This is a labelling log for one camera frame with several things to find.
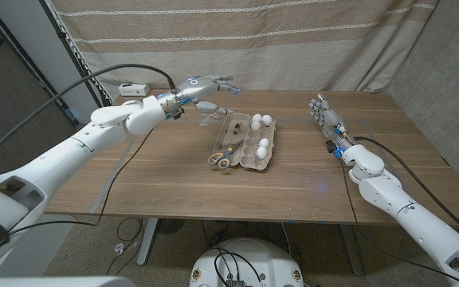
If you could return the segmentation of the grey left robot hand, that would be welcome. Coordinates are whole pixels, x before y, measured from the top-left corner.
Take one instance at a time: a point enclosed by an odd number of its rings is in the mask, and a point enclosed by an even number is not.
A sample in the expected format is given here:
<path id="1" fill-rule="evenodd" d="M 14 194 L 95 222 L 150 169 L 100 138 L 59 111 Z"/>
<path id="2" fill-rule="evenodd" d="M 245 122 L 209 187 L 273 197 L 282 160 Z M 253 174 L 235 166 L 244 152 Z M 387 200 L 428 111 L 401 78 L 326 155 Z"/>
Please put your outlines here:
<path id="1" fill-rule="evenodd" d="M 183 113 L 183 106 L 192 103 L 195 109 L 205 115 L 233 114 L 232 110 L 222 108 L 214 103 L 203 100 L 214 92 L 229 92 L 238 95 L 241 91 L 236 85 L 230 83 L 232 76 L 196 76 L 186 79 L 175 89 L 157 96 L 167 118 L 178 119 Z"/>

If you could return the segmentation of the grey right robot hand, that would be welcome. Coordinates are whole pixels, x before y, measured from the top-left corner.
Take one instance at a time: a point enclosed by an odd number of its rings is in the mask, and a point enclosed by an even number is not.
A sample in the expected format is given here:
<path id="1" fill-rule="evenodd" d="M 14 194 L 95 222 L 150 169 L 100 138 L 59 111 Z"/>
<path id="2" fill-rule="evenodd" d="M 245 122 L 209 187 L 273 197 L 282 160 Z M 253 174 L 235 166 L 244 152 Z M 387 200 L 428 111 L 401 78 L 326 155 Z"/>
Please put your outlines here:
<path id="1" fill-rule="evenodd" d="M 343 153 L 355 142 L 343 119 L 329 106 L 324 95 L 319 92 L 316 99 L 311 99 L 309 107 L 310 115 L 321 126 L 322 133 L 327 137 L 326 145 L 329 153 L 340 159 Z"/>

